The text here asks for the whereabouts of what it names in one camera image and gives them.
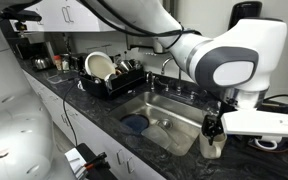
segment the white wall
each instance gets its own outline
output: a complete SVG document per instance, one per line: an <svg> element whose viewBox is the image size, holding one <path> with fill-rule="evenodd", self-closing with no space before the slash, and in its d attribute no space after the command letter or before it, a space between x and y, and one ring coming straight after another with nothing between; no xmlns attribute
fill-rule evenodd
<svg viewBox="0 0 288 180"><path fill-rule="evenodd" d="M227 30L232 6L242 0L180 0L177 19L185 26L199 30L204 36L216 37ZM288 25L288 0L261 0L262 17L282 19ZM109 33L72 33L74 45L78 52L85 48L112 44L108 54L113 55L126 50L125 36L118 32ZM146 70L160 73L163 61L168 57L148 56L133 49L128 57L143 60ZM172 62L166 69L166 75L177 77L177 67ZM278 68L272 74L268 95L288 93L288 37Z"/></svg>

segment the kitchen sink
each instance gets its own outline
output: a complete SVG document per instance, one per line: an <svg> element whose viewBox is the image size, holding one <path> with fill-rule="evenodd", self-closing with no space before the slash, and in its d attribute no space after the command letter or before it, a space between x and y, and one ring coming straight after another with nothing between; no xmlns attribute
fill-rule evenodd
<svg viewBox="0 0 288 180"><path fill-rule="evenodd" d="M183 156L188 152L200 132L204 119L200 109L152 92L140 94L110 112L110 116L119 121L131 114L148 119L149 126L142 131L142 135L177 156ZM157 142L156 137L144 133L149 129L155 136L158 134L157 131L162 131L166 136L160 135Z"/></svg>

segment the black granite countertop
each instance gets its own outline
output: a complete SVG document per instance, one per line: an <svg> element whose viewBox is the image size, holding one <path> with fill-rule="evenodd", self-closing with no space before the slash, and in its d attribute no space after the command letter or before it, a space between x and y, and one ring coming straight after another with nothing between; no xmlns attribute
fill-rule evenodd
<svg viewBox="0 0 288 180"><path fill-rule="evenodd" d="M29 62L19 60L22 68L38 81L63 97L72 82L51 85L47 78L58 74L56 69L34 72ZM187 83L189 88L196 88ZM145 137L135 135L132 130L109 117L109 112L135 96L150 91L143 84L114 100L101 100L74 87L67 96L70 105L76 108L95 125L150 165L166 179L288 179L288 152L267 153L249 146L241 148L240 142L229 137L216 160L204 159L199 152L198 138L184 156L175 156ZM202 107L208 97L196 99L192 106Z"/></svg>

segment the black dish rack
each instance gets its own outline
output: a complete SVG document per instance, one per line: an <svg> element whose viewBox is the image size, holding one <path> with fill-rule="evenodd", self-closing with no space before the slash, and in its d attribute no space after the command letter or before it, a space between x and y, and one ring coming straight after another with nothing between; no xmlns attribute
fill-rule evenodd
<svg viewBox="0 0 288 180"><path fill-rule="evenodd" d="M79 78L86 92L98 98L113 99L143 84L145 82L145 73L143 67L123 73L111 81L112 89L106 87L103 79L100 79L100 83L96 83L93 77L87 74L83 75L81 72L79 73Z"/></svg>

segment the white plate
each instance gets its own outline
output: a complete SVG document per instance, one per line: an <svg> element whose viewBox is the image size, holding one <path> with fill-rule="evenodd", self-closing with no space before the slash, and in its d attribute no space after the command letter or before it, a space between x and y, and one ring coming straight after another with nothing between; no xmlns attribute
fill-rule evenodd
<svg viewBox="0 0 288 180"><path fill-rule="evenodd" d="M108 74L115 74L114 65L105 53L93 52L85 60L85 70L88 75L104 79Z"/></svg>

